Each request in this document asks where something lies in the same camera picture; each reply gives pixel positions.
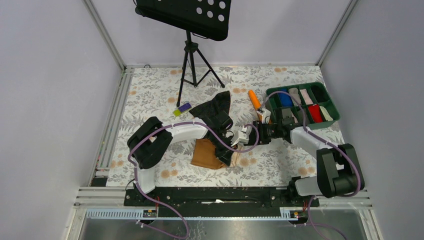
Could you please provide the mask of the brown boxer underwear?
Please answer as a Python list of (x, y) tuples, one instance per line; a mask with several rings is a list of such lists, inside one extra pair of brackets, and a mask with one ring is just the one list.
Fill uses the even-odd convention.
[(190, 164), (211, 170), (226, 168), (227, 165), (216, 158), (215, 149), (209, 139), (197, 139)]

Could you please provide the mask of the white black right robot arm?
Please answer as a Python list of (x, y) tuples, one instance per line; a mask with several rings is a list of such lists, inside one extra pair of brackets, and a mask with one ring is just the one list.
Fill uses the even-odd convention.
[(273, 139), (283, 139), (309, 153), (316, 161), (316, 175), (294, 177), (287, 189), (287, 201), (301, 205), (307, 196), (352, 197), (365, 187), (358, 156), (353, 145), (335, 144), (315, 134), (305, 125), (306, 120), (295, 121), (286, 116), (271, 120), (266, 108), (259, 108), (260, 120), (253, 125), (249, 142), (267, 145)]

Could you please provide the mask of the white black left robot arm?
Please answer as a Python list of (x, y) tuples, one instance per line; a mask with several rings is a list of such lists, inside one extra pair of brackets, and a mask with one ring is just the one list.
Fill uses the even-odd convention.
[(229, 166), (237, 149), (227, 131), (233, 121), (221, 111), (215, 116), (196, 117), (191, 121), (163, 123), (152, 116), (128, 139), (128, 160), (134, 165), (136, 199), (144, 206), (155, 200), (155, 166), (161, 161), (169, 145), (192, 139), (207, 139), (214, 146), (214, 156)]

